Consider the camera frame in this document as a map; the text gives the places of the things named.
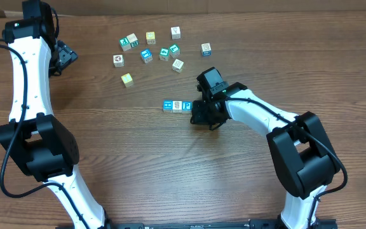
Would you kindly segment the blue letter P block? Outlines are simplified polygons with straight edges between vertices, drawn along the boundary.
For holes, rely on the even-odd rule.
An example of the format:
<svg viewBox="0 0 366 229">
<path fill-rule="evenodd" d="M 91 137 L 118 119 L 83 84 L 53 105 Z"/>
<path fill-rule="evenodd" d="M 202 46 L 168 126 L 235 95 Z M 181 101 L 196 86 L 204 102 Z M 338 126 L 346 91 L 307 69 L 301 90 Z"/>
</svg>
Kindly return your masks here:
<svg viewBox="0 0 366 229">
<path fill-rule="evenodd" d="M 182 113 L 191 113 L 193 103 L 189 101 L 182 101 Z"/>
</svg>

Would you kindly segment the blue arrows block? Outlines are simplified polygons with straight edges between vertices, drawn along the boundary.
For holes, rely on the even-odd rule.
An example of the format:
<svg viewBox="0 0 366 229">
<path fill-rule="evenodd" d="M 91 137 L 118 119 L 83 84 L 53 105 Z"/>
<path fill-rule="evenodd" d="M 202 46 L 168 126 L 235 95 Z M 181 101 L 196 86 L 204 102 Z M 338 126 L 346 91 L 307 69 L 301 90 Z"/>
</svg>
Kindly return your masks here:
<svg viewBox="0 0 366 229">
<path fill-rule="evenodd" d="M 163 101 L 163 111 L 165 113 L 173 112 L 173 101 Z"/>
</svg>

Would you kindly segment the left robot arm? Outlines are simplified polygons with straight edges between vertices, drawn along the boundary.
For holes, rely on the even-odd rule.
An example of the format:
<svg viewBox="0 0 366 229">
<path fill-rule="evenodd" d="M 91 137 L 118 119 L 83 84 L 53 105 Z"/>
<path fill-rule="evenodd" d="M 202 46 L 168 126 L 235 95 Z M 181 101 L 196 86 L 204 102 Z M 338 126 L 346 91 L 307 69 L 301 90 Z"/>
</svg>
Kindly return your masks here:
<svg viewBox="0 0 366 229">
<path fill-rule="evenodd" d="M 0 187 L 11 198 L 49 188 L 72 219 L 73 228 L 110 228 L 104 208 L 93 198 L 79 171 L 75 137 L 54 116 L 50 99 L 51 76 L 59 76 L 77 54 L 58 40 L 56 11 L 40 0 L 23 1 L 23 19 L 6 23 L 5 48 L 13 64 L 13 102 L 8 123 L 0 126 L 6 151 Z M 11 158 L 40 186 L 22 195 L 10 193 L 4 174 Z"/>
</svg>

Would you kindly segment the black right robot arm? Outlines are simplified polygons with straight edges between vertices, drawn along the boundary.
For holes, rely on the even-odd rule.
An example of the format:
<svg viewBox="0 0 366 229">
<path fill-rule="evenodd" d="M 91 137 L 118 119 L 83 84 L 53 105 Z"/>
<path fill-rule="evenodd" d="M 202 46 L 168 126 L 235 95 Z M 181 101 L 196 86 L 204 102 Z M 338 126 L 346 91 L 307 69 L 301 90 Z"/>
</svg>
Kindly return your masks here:
<svg viewBox="0 0 366 229">
<path fill-rule="evenodd" d="M 315 216 L 322 196 L 343 189 L 347 172 L 317 115 L 278 109 L 241 83 L 229 85 L 211 67 L 197 78 L 201 100 L 190 122 L 215 130 L 239 121 L 266 137 L 276 175 L 285 188 L 285 206 L 276 219 L 251 219 L 245 228 L 337 228 L 334 219 Z"/>
</svg>

